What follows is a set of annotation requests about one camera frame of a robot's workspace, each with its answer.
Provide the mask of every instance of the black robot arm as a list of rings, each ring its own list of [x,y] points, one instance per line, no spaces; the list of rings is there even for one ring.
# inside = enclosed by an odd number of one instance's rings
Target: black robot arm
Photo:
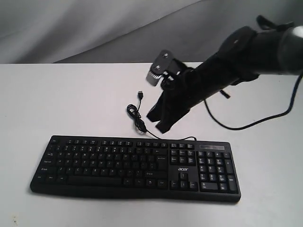
[[[197,68],[187,67],[163,50],[152,64],[147,81],[155,86],[163,78],[163,92],[147,118],[166,133],[190,108],[223,89],[252,81],[260,74],[298,75],[303,70],[303,26],[275,25],[262,16],[264,32],[248,26],[231,34],[218,52]]]

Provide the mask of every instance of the acer logo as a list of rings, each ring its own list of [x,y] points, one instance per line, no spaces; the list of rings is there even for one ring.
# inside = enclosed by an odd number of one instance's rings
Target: acer logo
[[[179,168],[178,170],[181,170],[181,171],[187,171],[188,168]]]

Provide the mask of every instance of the white table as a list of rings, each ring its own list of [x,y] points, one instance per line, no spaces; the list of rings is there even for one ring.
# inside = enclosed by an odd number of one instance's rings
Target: white table
[[[302,226],[302,85],[293,111],[280,119],[228,131],[214,123],[200,104],[161,135],[230,142],[242,193],[238,204],[65,198],[29,190],[54,134],[141,137],[125,112],[128,104],[137,104],[138,90],[144,92],[143,119],[160,135],[145,117],[161,93],[159,86],[145,81],[149,66],[0,65],[0,226]],[[216,94],[209,105],[225,124],[242,126],[284,111],[295,80],[295,76],[264,75],[228,87],[231,99]]]

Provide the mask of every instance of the keyboard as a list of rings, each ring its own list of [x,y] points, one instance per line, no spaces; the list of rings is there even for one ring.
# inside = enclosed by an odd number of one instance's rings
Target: keyboard
[[[237,202],[227,142],[52,136],[33,192],[120,199]]]

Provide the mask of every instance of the space bar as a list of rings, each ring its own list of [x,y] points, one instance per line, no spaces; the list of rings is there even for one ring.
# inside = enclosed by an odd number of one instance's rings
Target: space bar
[[[70,176],[67,184],[92,185],[92,186],[114,186],[121,185],[121,178],[93,177],[93,176]]]

